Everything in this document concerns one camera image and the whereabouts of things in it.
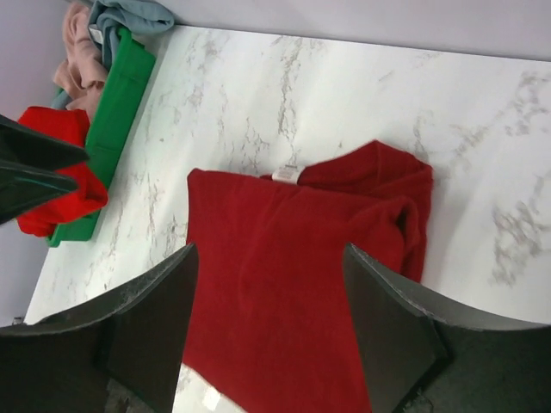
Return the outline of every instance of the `red clothing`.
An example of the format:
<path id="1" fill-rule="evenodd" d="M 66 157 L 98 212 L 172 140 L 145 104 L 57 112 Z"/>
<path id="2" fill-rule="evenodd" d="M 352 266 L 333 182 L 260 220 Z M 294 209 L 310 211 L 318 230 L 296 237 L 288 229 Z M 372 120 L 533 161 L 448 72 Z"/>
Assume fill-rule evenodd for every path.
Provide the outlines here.
<path id="1" fill-rule="evenodd" d="M 432 169 L 375 141 L 298 183 L 190 174 L 200 268 L 183 362 L 250 413 L 365 413 L 343 250 L 419 281 Z"/>
<path id="2" fill-rule="evenodd" d="M 31 107 L 18 121 L 37 132 L 80 147 L 84 147 L 90 127 L 88 116 L 83 110 Z M 78 190 L 20 215 L 17 223 L 21 231 L 46 237 L 53 234 L 57 224 L 72 222 L 107 204 L 107 189 L 85 163 L 58 172 L 75 179 Z"/>

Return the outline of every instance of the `white marble countertop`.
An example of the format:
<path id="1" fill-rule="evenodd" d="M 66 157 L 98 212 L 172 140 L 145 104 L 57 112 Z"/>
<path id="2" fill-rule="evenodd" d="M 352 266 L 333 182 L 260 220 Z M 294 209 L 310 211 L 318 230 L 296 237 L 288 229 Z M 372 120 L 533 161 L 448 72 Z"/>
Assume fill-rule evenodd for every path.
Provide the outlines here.
<path id="1" fill-rule="evenodd" d="M 26 321 L 183 246 L 193 168 L 271 173 L 379 139 L 435 168 L 423 283 L 551 323 L 550 80 L 543 62 L 177 28 L 159 50 L 94 238 L 49 252 Z M 183 368 L 175 411 L 234 411 L 217 397 Z"/>

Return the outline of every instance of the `gray wall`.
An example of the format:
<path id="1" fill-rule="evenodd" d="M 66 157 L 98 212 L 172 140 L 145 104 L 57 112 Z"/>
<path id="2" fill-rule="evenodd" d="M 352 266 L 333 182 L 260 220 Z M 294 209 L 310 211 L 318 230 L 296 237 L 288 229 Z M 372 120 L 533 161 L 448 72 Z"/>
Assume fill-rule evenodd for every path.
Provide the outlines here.
<path id="1" fill-rule="evenodd" d="M 55 96 L 55 69 L 65 58 L 59 0 L 1 0 L 0 114 L 17 119 L 28 106 Z M 46 257 L 46 243 L 22 234 L 15 222 L 0 226 L 0 325 L 24 315 Z"/>
<path id="2" fill-rule="evenodd" d="M 158 0 L 181 22 L 551 59 L 549 0 Z"/>

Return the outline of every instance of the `light blue clothing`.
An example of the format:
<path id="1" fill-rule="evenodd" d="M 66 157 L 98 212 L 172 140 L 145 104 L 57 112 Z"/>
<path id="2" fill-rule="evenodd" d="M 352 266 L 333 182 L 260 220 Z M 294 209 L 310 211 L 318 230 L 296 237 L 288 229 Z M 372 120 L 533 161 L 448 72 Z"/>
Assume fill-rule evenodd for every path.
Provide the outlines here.
<path id="1" fill-rule="evenodd" d="M 120 27 L 134 34 L 160 34 L 174 26 L 174 16 L 164 6 L 145 0 L 96 0 L 90 11 L 90 26 L 103 34 L 103 44 L 90 38 L 102 50 L 102 63 L 110 69 L 121 40 Z"/>
<path id="2" fill-rule="evenodd" d="M 50 108 L 57 109 L 57 110 L 65 110 L 67 105 L 72 102 L 72 99 L 69 95 L 67 95 L 67 92 L 64 90 L 61 90 L 57 96 L 55 96 L 55 99 L 53 99 L 52 104 L 50 105 Z"/>

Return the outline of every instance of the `clothing tag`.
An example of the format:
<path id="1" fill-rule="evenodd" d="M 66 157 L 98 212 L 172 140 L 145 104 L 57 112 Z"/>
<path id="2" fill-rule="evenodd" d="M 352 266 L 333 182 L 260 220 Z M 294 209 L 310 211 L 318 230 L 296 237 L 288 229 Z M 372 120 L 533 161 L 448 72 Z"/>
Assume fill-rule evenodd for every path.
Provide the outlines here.
<path id="1" fill-rule="evenodd" d="M 272 174 L 272 180 L 296 185 L 304 169 L 304 166 L 285 165 Z"/>
<path id="2" fill-rule="evenodd" d="M 97 28 L 97 25 L 96 24 L 90 24 L 88 26 L 88 30 L 90 31 L 90 36 L 91 36 L 92 40 L 95 43 L 99 43 L 100 45 L 102 45 L 103 44 L 103 33 L 99 28 Z"/>

